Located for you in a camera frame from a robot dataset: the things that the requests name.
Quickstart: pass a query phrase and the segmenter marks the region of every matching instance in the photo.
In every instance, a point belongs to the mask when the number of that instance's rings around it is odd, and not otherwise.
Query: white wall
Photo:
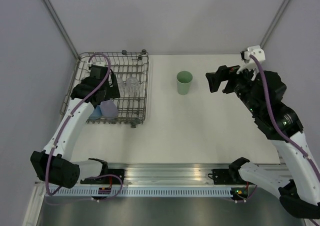
[[[74,59],[40,0],[0,0],[0,225],[22,224],[30,162],[59,122]]]
[[[282,0],[51,0],[78,52],[239,53]]]
[[[298,113],[320,165],[320,0],[293,0],[264,50],[264,67],[287,85],[284,102]]]

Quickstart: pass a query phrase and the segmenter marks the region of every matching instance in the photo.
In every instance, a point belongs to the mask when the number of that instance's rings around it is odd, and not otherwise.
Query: plastic cup
[[[94,109],[93,113],[89,116],[90,120],[97,120],[100,119],[100,117],[102,116],[101,110],[100,110],[100,106],[97,105],[96,108]]]
[[[101,102],[100,109],[101,109],[102,115],[107,120],[113,120],[118,116],[118,113],[119,113],[117,106],[112,100]]]
[[[180,95],[186,95],[189,92],[192,78],[192,74],[188,71],[180,71],[178,75],[176,75],[176,83]]]
[[[129,94],[137,94],[139,95],[140,83],[137,78],[129,77],[126,82],[126,92]]]

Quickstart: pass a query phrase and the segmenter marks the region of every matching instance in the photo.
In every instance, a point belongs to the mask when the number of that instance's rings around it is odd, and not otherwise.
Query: white table
[[[221,65],[242,64],[240,55],[150,56],[147,118],[143,125],[86,124],[72,161],[109,163],[230,163],[243,156],[278,164],[275,147],[233,94],[211,94],[205,77]],[[177,93],[176,75],[193,74],[188,95]]]

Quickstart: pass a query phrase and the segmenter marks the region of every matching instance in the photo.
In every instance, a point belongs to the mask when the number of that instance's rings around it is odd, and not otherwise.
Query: wire dish rack
[[[71,84],[65,96],[61,107],[61,114],[64,116],[68,109],[70,95],[72,89],[90,74],[88,59],[95,52],[85,52],[79,55],[79,59],[73,70]],[[118,116],[112,120],[101,117],[97,120],[87,120],[87,123],[124,123],[131,124],[132,128],[142,124],[146,119],[147,110],[147,91],[148,91],[148,72],[149,72],[149,54],[146,50],[141,52],[101,52],[108,56],[111,61],[111,70],[115,73],[117,79],[122,79],[125,83],[129,77],[135,77],[140,83],[139,90],[129,92],[125,89],[120,90],[120,98],[113,99],[113,102],[118,108]],[[106,60],[103,56],[94,56],[92,63],[97,65],[106,65]]]

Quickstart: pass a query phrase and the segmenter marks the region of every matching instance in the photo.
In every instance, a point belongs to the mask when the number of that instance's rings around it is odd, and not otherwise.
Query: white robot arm
[[[88,63],[95,55],[102,55],[108,67],[89,66],[90,76],[72,90],[68,109],[54,136],[41,152],[34,151],[30,158],[38,178],[45,181],[47,193],[51,196],[54,193],[49,192],[49,183],[70,189],[78,180],[108,173],[108,164],[103,160],[90,158],[70,162],[78,136],[96,106],[120,97],[110,60],[102,53],[95,53]]]
[[[245,158],[229,165],[230,177],[267,190],[296,218],[320,219],[320,171],[297,114],[281,102],[287,87],[277,73],[263,71],[260,61],[265,60],[265,54],[259,46],[249,47],[241,56],[244,66],[221,66],[206,74],[210,91],[216,92],[222,81],[228,81],[223,93],[236,93],[283,157],[293,179],[261,169]]]

